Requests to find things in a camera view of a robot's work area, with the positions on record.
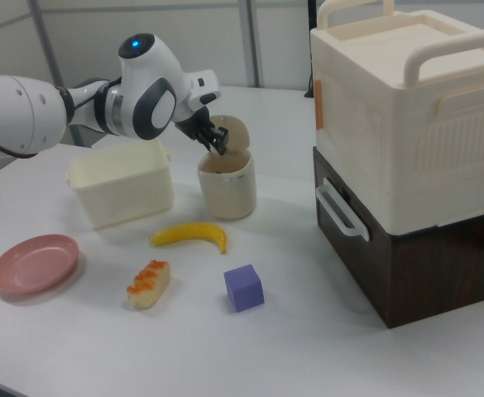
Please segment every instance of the white storage box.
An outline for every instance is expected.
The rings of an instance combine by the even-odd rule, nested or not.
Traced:
[[[386,232],[484,214],[484,30],[436,12],[328,26],[311,45],[317,149]]]
[[[159,138],[93,151],[70,161],[67,180],[94,228],[170,208],[169,156]]]

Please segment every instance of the wooden drawer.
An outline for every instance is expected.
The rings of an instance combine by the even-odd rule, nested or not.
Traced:
[[[392,236],[316,148],[314,171],[315,187],[327,179],[367,230],[368,241],[346,236],[317,200],[320,228],[388,328],[484,300],[484,215]]]

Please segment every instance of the white table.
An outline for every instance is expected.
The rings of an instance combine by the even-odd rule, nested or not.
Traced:
[[[484,302],[387,330],[317,226],[312,165],[304,161],[314,133],[299,131],[312,124],[313,109],[297,108],[309,100],[240,88],[239,98],[253,96],[242,105],[237,88],[227,92],[226,102],[242,107],[220,110],[261,134],[262,145],[298,146],[254,147],[257,208],[220,223],[229,236],[225,256],[208,242],[148,243],[171,224],[212,220],[195,142],[199,155],[180,160],[179,147],[163,141],[173,158],[171,210],[98,232],[65,183],[69,159],[89,149],[57,146],[1,171],[0,255],[46,233],[72,236],[82,255],[51,291],[0,295],[0,386],[31,397],[484,395]],[[284,157],[293,151],[303,155]],[[276,175],[291,168],[296,179]],[[151,259],[170,261],[173,278],[153,308],[138,312],[126,287]],[[234,313],[223,272],[248,263],[266,302]]]

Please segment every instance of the toy banana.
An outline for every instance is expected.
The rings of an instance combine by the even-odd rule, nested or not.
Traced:
[[[189,222],[168,227],[151,236],[150,243],[164,246],[195,238],[216,242],[222,254],[227,252],[227,234],[220,226],[211,222]]]

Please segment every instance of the purple block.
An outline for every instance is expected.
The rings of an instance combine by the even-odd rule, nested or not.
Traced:
[[[264,303],[260,277],[252,265],[226,271],[223,275],[228,297],[237,312]]]

